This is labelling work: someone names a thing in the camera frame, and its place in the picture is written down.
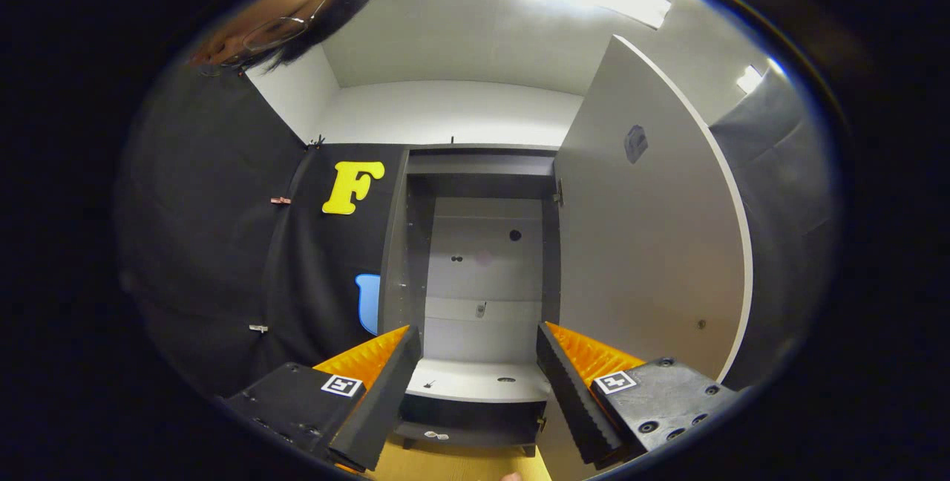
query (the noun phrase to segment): white wall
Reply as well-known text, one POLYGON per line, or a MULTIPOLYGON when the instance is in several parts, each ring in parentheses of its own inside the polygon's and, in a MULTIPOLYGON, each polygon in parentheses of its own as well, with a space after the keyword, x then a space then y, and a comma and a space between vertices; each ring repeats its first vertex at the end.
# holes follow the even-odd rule
POLYGON ((581 101, 495 82, 360 85, 336 92, 311 134, 327 143, 449 143, 455 136, 455 143, 559 146, 581 101))
POLYGON ((340 90, 323 45, 316 45, 291 65, 270 73, 265 70, 266 66, 250 69, 247 76, 300 140, 316 140, 318 123, 340 90))

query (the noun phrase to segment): eyeglasses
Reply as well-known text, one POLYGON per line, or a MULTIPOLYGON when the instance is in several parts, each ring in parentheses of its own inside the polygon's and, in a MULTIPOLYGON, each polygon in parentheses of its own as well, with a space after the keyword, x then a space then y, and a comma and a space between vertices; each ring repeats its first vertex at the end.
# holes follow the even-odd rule
POLYGON ((291 41, 306 32, 307 29, 311 27, 313 19, 316 18, 316 14, 318 14, 320 8, 326 3, 327 0, 320 1, 320 4, 316 7, 316 10, 313 11, 313 14, 306 19, 300 19, 298 17, 278 17, 272 21, 264 22, 260 27, 251 30, 251 32, 241 40, 244 51, 238 52, 231 58, 225 59, 225 61, 217 65, 203 64, 200 66, 199 71, 204 76, 216 77, 217 75, 221 75, 221 72, 225 69, 240 68, 248 58, 257 52, 278 48, 284 45, 285 42, 291 41))

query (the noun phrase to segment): open cabinet door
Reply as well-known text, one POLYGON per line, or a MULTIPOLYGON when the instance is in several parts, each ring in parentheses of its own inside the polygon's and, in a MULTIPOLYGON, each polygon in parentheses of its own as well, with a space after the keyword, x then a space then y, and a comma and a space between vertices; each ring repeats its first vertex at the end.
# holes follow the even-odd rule
MULTIPOLYGON (((721 381, 749 315, 745 210, 706 123, 630 42, 611 38, 555 173, 560 325, 721 381)), ((546 418, 537 446, 552 479, 596 474, 570 453, 553 394, 546 418)))

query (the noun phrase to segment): orange foam pad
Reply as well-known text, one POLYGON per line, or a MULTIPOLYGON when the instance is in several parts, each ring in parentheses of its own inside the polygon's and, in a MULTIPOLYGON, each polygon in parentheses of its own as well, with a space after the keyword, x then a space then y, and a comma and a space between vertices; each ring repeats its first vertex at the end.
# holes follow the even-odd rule
POLYGON ((332 359, 324 360, 313 366, 313 369, 333 373, 335 376, 359 379, 369 390, 376 382, 376 377, 383 371, 383 366, 386 366, 390 360, 396 345, 403 339, 403 335, 406 335, 408 328, 410 326, 407 325, 382 336, 376 336, 353 349, 339 353, 332 359))
POLYGON ((554 338, 557 339, 557 343, 560 343, 561 349, 564 349, 568 359, 571 359, 571 364, 574 365, 574 369, 583 379, 584 386, 587 386, 588 389, 591 382, 598 377, 645 364, 643 360, 627 355, 622 350, 612 348, 593 338, 575 333, 570 329, 564 329, 548 321, 544 323, 551 330, 554 338))

